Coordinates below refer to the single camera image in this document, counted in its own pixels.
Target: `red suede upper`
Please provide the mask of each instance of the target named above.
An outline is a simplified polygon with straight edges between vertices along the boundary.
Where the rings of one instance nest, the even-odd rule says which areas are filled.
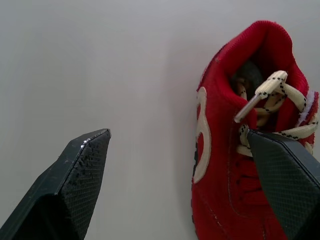
[[[254,162],[236,153],[240,126],[246,123],[255,129],[257,125],[255,110],[242,123],[234,122],[247,101],[233,92],[229,79],[248,59],[257,63],[265,79],[275,71],[284,70],[288,73],[287,84],[305,96],[309,90],[292,54],[292,41],[276,23],[255,22],[214,56],[199,85],[207,92],[205,115],[211,133],[205,175],[192,184],[193,219],[199,240],[287,239],[261,190]],[[318,110],[318,97],[316,93],[310,112]],[[287,98],[277,113],[274,130],[294,128],[298,118],[297,107]],[[314,135],[301,142],[305,141],[313,144]],[[202,135],[197,146],[200,160],[204,147]]]

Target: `cream logo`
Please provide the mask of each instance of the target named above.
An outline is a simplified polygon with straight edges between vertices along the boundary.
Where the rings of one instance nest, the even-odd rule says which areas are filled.
[[[195,168],[193,182],[196,184],[205,175],[211,154],[211,133],[206,117],[207,91],[202,86],[197,94],[197,106],[200,105],[200,114],[196,125],[196,141],[200,134],[203,136],[203,152],[198,165]]]

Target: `white background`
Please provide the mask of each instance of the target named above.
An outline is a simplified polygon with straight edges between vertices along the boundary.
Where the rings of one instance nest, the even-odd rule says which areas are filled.
[[[319,12],[318,0],[0,1],[0,225],[71,139],[110,128],[86,239],[195,240],[203,69],[252,22],[272,20],[319,91]]]

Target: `red sneaker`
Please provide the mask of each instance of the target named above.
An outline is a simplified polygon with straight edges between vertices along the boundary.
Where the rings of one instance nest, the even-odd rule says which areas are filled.
[[[259,78],[262,82],[278,78],[280,83],[270,92],[259,92],[265,98],[258,103],[260,108],[236,123],[235,116],[248,103],[247,93],[249,100],[262,83]],[[198,239],[287,239],[241,133],[259,127],[298,140],[312,151],[319,94],[309,90],[288,33],[274,22],[255,22],[214,56],[197,91],[192,209]]]

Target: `cream shoelace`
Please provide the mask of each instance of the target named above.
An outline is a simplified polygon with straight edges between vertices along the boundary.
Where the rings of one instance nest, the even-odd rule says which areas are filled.
[[[289,98],[298,108],[300,113],[302,113],[307,106],[307,100],[305,96],[295,89],[294,87],[286,84],[288,74],[285,71],[274,72],[266,81],[264,81],[255,91],[255,96],[247,104],[246,109],[241,110],[235,117],[236,122],[241,122],[245,118],[246,114],[249,113],[251,108],[253,108],[260,100],[267,99],[264,107],[255,108],[258,116],[257,127],[260,128],[264,126],[270,114],[275,113],[282,106],[286,98]],[[246,88],[244,87],[244,80],[239,78],[237,80],[237,93],[243,99],[247,100]],[[297,126],[292,129],[274,132],[290,138],[292,140],[305,139],[311,136],[318,127],[318,116],[317,113],[311,118],[304,126]],[[250,150],[250,145],[247,140],[248,125],[244,124],[240,127],[240,142],[241,144],[237,147],[237,152],[248,157],[252,157]],[[313,146],[310,143],[306,143],[304,147],[309,153],[313,154]]]

